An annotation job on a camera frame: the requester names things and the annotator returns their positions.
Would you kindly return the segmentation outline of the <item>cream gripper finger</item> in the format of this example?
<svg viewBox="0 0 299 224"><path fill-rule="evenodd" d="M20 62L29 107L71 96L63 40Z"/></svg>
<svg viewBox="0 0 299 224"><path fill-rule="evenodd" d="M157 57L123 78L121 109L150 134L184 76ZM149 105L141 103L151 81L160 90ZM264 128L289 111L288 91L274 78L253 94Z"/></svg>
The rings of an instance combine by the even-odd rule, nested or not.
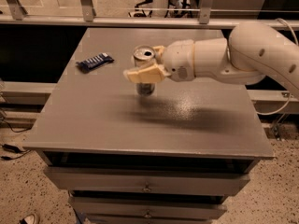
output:
<svg viewBox="0 0 299 224"><path fill-rule="evenodd" d="M155 51L155 59L156 59L157 63L162 63L163 62L164 46L155 46L153 49Z"/></svg>
<svg viewBox="0 0 299 224"><path fill-rule="evenodd" d="M159 83L171 76L163 65L157 63L124 70L123 75L128 81L135 84Z"/></svg>

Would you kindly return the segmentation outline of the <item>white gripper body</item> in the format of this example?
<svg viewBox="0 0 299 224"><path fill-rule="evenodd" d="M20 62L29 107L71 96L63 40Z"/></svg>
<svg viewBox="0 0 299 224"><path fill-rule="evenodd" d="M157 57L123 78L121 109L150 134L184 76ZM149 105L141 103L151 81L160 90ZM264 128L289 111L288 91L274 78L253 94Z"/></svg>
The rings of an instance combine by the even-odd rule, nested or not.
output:
<svg viewBox="0 0 299 224"><path fill-rule="evenodd" d="M165 48L162 60L170 79L176 82L195 79L193 48L193 40L176 41Z"/></svg>

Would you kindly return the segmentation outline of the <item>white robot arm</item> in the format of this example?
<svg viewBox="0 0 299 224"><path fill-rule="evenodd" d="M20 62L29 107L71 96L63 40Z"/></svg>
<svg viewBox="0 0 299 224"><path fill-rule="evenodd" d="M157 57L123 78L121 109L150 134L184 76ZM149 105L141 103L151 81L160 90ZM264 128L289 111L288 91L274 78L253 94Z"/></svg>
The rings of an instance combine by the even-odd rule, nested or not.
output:
<svg viewBox="0 0 299 224"><path fill-rule="evenodd" d="M136 84L209 77L222 83L252 85L271 77L299 98L298 45L260 22L242 22L228 38L139 46L132 60L135 66L123 74Z"/></svg>

